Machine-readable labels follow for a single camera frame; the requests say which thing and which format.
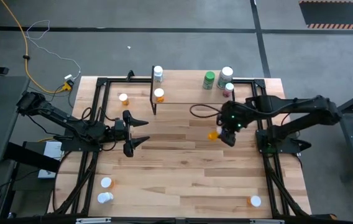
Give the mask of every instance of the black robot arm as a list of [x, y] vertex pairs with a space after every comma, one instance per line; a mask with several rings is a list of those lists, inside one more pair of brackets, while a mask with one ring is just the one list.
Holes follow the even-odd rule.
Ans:
[[217, 125], [222, 127], [219, 137], [229, 146], [234, 146], [236, 132], [246, 128], [258, 119], [275, 117], [280, 113], [309, 113], [287, 124], [267, 128], [267, 143], [284, 140], [289, 134], [316, 124], [334, 125], [341, 119], [335, 103], [329, 98], [316, 96], [312, 99], [280, 99], [277, 96], [256, 96], [246, 98], [245, 103], [228, 101], [222, 105]]
[[[25, 92], [17, 104], [17, 112], [22, 116], [41, 115], [69, 130], [70, 135], [54, 137], [61, 141], [62, 145], [69, 146], [62, 148], [67, 151], [99, 152], [104, 143], [125, 141], [124, 154], [132, 157], [134, 149], [149, 138], [148, 136], [135, 139], [131, 137], [130, 126], [142, 126], [148, 122], [134, 119], [128, 110], [122, 113], [122, 119], [111, 119], [114, 121], [114, 126], [110, 127], [98, 119], [86, 121], [84, 118], [75, 118], [52, 106], [41, 93]], [[104, 113], [102, 109], [99, 109], [98, 115], [100, 113]]]

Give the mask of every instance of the green container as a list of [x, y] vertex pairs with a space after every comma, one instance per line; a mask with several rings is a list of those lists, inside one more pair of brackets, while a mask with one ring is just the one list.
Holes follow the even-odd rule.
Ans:
[[207, 72], [206, 76], [204, 77], [203, 88], [205, 90], [210, 90], [213, 88], [215, 80], [215, 73], [214, 72]]

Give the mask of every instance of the yellow cable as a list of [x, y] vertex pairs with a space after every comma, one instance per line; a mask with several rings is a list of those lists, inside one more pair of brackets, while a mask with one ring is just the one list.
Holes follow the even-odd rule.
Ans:
[[[27, 40], [26, 40], [26, 36], [23, 32], [23, 29], [22, 29], [22, 26], [21, 24], [19, 23], [19, 21], [16, 19], [15, 15], [12, 13], [12, 11], [10, 10], [10, 8], [8, 7], [8, 5], [3, 1], [1, 0], [2, 4], [5, 6], [5, 8], [8, 10], [8, 12], [10, 13], [10, 15], [14, 18], [15, 22], [17, 23], [17, 26], [19, 27], [19, 29], [21, 30], [22, 32], [22, 35], [23, 35], [23, 39], [25, 40], [25, 55], [26, 56], [29, 56], [29, 47], [27, 45]], [[63, 92], [64, 90], [58, 90], [58, 91], [49, 91], [49, 90], [46, 90], [44, 87], [40, 86], [33, 78], [32, 76], [30, 75], [29, 73], [29, 69], [27, 67], [27, 59], [25, 58], [25, 71], [26, 71], [26, 75], [30, 78], [30, 80], [32, 80], [32, 82], [37, 85], [42, 91], [46, 92], [46, 93], [60, 93], [60, 92]]]
[[44, 142], [44, 141], [51, 141], [51, 140], [53, 140], [53, 138], [45, 138], [45, 139], [38, 140], [37, 142]]

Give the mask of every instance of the gray floor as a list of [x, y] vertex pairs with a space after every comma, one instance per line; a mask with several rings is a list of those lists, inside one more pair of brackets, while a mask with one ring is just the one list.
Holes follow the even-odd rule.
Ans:
[[[52, 26], [254, 28], [249, 0], [20, 0], [9, 4], [25, 26], [50, 19]], [[298, 0], [257, 0], [257, 6], [263, 29], [306, 29]], [[14, 25], [1, 3], [0, 25]], [[255, 34], [49, 32], [38, 43], [75, 59], [83, 75], [125, 75], [131, 69], [148, 75], [151, 65], [159, 64], [167, 69], [204, 70], [230, 65], [238, 77], [264, 77]], [[267, 34], [264, 44], [270, 74], [282, 79], [287, 97], [323, 95], [338, 105], [353, 97], [353, 35]], [[77, 72], [73, 63], [33, 45], [29, 51], [30, 72], [48, 89]], [[20, 32], [0, 31], [0, 66], [9, 67], [9, 75], [24, 75], [23, 54]], [[65, 97], [55, 97], [53, 104], [71, 111]], [[49, 131], [63, 132], [51, 122], [36, 120]], [[30, 120], [20, 117], [11, 140], [21, 144], [46, 137]], [[353, 220], [353, 182], [343, 184], [339, 178], [353, 162], [340, 126], [316, 126], [303, 131], [300, 138], [313, 144], [302, 155], [313, 213]], [[45, 212], [34, 200], [37, 197], [47, 194], [18, 195], [13, 209], [22, 215]]]

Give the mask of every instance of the white cable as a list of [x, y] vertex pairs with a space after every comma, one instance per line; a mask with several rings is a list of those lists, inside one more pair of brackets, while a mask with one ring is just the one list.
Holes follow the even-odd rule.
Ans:
[[[44, 31], [44, 33], [39, 37], [39, 38], [33, 38], [33, 37], [30, 37], [29, 35], [29, 30], [36, 24], [40, 23], [40, 22], [48, 22], [48, 28], [46, 31]], [[73, 81], [75, 81], [81, 74], [81, 67], [78, 65], [78, 63], [73, 60], [73, 59], [70, 59], [70, 58], [63, 58], [61, 56], [59, 56], [58, 54], [56, 53], [53, 53], [53, 52], [50, 52], [49, 50], [47, 50], [46, 48], [44, 47], [40, 47], [38, 44], [36, 44], [33, 40], [40, 40], [42, 37], [44, 37], [45, 33], [47, 33], [49, 30], [50, 30], [50, 21], [49, 20], [43, 20], [43, 21], [38, 21], [38, 22], [35, 22], [33, 23], [27, 30], [26, 30], [26, 38], [28, 38], [29, 41], [31, 41], [36, 47], [38, 47], [39, 49], [42, 49], [44, 51], [46, 51], [48, 54], [52, 54], [52, 55], [56, 55], [59, 59], [62, 59], [62, 60], [70, 60], [72, 62], [74, 62], [77, 67], [78, 67], [78, 74], [76, 75], [76, 77], [73, 77]]]

